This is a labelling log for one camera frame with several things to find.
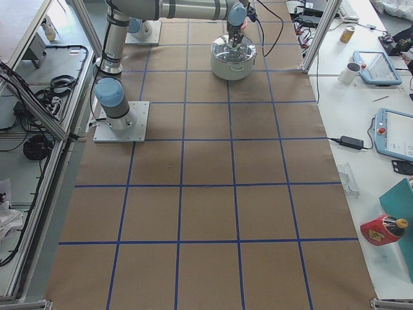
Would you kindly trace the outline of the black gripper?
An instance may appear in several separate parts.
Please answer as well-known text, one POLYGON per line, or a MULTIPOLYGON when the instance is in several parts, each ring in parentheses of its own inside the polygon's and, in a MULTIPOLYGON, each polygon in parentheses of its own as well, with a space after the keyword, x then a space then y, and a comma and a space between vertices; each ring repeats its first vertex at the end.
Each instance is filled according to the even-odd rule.
POLYGON ((243 33, 241 31, 241 25, 234 26, 227 21, 227 32, 228 32, 228 46, 238 47, 243 40, 243 33))

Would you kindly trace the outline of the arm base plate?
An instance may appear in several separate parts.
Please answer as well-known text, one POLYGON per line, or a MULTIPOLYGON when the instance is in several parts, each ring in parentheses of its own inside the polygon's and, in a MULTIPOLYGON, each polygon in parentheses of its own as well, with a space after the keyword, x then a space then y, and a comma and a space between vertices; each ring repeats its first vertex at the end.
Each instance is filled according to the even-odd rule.
POLYGON ((119 119, 108 118, 103 109, 96 125, 94 142, 96 143, 126 143, 145 141, 146 126, 150 108, 149 101, 129 101, 130 110, 119 119))
POLYGON ((160 21, 131 19, 126 35, 126 45, 158 45, 161 33, 160 21))

